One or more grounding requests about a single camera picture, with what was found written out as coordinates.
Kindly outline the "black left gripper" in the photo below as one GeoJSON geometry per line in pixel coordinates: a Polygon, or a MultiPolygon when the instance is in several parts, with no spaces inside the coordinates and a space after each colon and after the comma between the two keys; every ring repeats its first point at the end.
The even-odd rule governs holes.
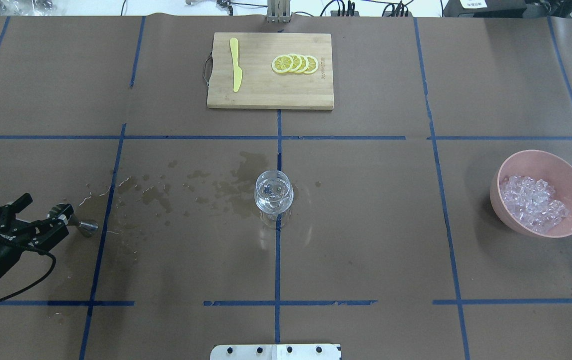
{"type": "MultiPolygon", "coordinates": [[[[24,193],[14,202],[0,205],[0,224],[10,224],[32,202],[32,196],[24,193]]],[[[62,219],[48,218],[29,223],[19,221],[13,225],[13,235],[18,244],[50,251],[69,235],[69,231],[62,219]]],[[[0,279],[20,260],[21,254],[21,249],[7,246],[6,239],[0,237],[0,279]]]]}

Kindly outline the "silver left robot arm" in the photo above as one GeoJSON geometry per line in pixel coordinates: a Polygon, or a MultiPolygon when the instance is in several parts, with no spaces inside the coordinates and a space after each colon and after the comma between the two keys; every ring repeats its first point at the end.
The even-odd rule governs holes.
{"type": "Polygon", "coordinates": [[[24,288],[3,296],[0,302],[22,294],[47,278],[56,265],[56,257],[51,250],[69,234],[68,225],[74,215],[71,204],[58,203],[43,220],[28,222],[18,219],[17,214],[31,203],[30,194],[24,193],[14,202],[0,205],[0,279],[19,262],[25,252],[46,256],[51,264],[43,276],[24,288]]]}

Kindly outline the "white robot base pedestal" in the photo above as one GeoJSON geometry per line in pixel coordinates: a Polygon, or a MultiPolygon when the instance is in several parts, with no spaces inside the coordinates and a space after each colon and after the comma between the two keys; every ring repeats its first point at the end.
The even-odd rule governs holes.
{"type": "Polygon", "coordinates": [[[341,360],[339,344],[222,344],[213,347],[212,360],[341,360]]]}

